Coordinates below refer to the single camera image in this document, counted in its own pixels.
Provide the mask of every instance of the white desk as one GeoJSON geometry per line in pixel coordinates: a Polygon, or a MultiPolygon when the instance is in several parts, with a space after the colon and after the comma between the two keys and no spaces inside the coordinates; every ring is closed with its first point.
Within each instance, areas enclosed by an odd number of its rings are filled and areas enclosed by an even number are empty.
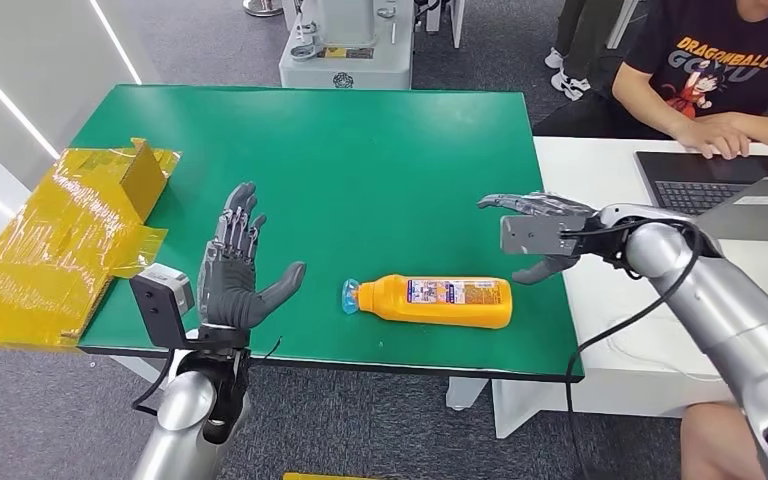
{"type": "MultiPolygon", "coordinates": [[[[621,202],[651,204],[634,152],[683,151],[676,142],[646,140],[535,138],[535,146],[546,190],[594,208],[621,202]]],[[[768,154],[768,147],[753,144],[752,153],[768,154]]],[[[768,293],[768,242],[721,244],[726,256],[768,293]]],[[[632,281],[596,257],[582,258],[563,275],[579,342],[656,298],[648,282],[632,281]]],[[[627,353],[708,381],[634,359],[601,342],[583,353],[585,378],[573,387],[576,411],[679,416],[693,403],[732,399],[713,365],[666,307],[615,335],[614,342],[627,353]]],[[[566,410],[563,384],[493,380],[492,385],[498,438],[507,437],[540,410],[566,410]]],[[[447,405],[470,406],[483,386],[474,380],[452,380],[447,405]]]]}

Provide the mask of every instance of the shoe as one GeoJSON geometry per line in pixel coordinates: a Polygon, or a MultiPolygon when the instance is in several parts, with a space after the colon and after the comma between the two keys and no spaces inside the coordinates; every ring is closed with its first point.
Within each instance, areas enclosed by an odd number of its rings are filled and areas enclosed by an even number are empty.
{"type": "Polygon", "coordinates": [[[545,63],[547,67],[553,70],[559,70],[561,68],[564,68],[564,57],[560,53],[558,53],[557,50],[552,48],[551,50],[549,50],[549,56],[546,57],[545,60],[543,60],[543,63],[545,63]]]}
{"type": "Polygon", "coordinates": [[[578,80],[570,78],[564,74],[564,69],[552,76],[552,86],[559,92],[564,92],[572,101],[576,101],[584,95],[584,92],[590,90],[590,82],[587,79],[578,80]]]}

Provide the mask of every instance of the plastic bottle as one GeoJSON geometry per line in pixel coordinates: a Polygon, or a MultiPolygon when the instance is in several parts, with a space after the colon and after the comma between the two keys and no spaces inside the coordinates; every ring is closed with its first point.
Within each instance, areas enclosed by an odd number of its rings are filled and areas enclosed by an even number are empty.
{"type": "Polygon", "coordinates": [[[486,277],[403,277],[343,284],[343,311],[372,312],[385,320],[502,328],[511,320],[510,284],[486,277]]]}

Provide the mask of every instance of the laptop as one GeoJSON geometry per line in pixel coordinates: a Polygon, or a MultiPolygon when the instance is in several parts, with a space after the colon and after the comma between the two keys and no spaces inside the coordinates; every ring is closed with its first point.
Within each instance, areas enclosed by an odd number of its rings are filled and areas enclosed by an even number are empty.
{"type": "Polygon", "coordinates": [[[768,177],[768,155],[733,160],[697,153],[635,152],[652,203],[700,215],[768,177]]]}
{"type": "Polygon", "coordinates": [[[768,241],[768,178],[702,214],[696,223],[715,238],[768,241]]]}

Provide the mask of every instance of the dragon ball goku t-shirt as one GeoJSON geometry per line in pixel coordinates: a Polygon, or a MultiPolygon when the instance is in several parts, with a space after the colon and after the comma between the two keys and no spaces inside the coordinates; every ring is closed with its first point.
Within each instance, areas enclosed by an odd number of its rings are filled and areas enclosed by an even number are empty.
{"type": "Polygon", "coordinates": [[[768,18],[743,20],[736,0],[653,2],[625,62],[690,118],[768,108],[768,18]]]}

